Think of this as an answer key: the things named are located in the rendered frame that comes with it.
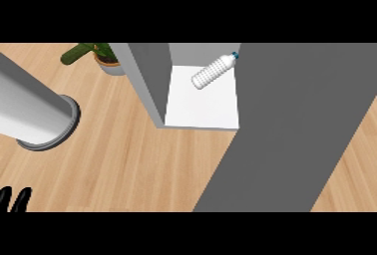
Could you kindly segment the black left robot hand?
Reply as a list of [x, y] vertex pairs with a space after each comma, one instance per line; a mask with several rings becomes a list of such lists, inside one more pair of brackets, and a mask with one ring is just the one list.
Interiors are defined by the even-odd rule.
[[26, 187], [18, 194], [14, 206], [10, 206], [11, 203], [11, 197], [13, 197], [13, 187], [5, 186], [0, 189], [0, 212], [26, 212], [29, 201], [32, 198], [33, 188]]

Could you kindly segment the grey open cabinet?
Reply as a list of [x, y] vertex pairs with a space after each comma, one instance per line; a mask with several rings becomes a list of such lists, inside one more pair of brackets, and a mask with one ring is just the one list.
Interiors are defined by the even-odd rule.
[[157, 128], [239, 130], [236, 74], [199, 90], [194, 74], [239, 43], [112, 43]]

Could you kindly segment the white plastic water bottle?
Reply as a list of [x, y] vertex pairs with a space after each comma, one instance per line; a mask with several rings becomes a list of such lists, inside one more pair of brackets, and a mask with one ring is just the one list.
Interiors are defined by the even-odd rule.
[[239, 52], [222, 55], [191, 77], [191, 83], [202, 90], [234, 67]]

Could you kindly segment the dark grey cabinet door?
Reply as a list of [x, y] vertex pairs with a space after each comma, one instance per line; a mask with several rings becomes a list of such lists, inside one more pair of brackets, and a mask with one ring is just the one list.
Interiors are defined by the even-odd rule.
[[377, 44], [245, 44], [240, 129], [197, 212], [308, 211], [373, 100]]

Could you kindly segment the grey cylindrical appliance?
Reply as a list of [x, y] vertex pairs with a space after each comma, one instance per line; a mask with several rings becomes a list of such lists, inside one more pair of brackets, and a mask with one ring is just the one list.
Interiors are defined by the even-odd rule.
[[0, 53], [0, 134], [26, 149], [44, 151], [72, 136], [81, 117], [78, 101], [58, 95]]

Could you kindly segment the green potted plant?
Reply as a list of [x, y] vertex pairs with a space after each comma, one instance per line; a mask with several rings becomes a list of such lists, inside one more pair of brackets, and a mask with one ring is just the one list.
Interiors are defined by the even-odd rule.
[[89, 53], [94, 53], [95, 61], [109, 75], [123, 76], [126, 74], [109, 43], [79, 43], [63, 54], [61, 63], [67, 66], [73, 65]]

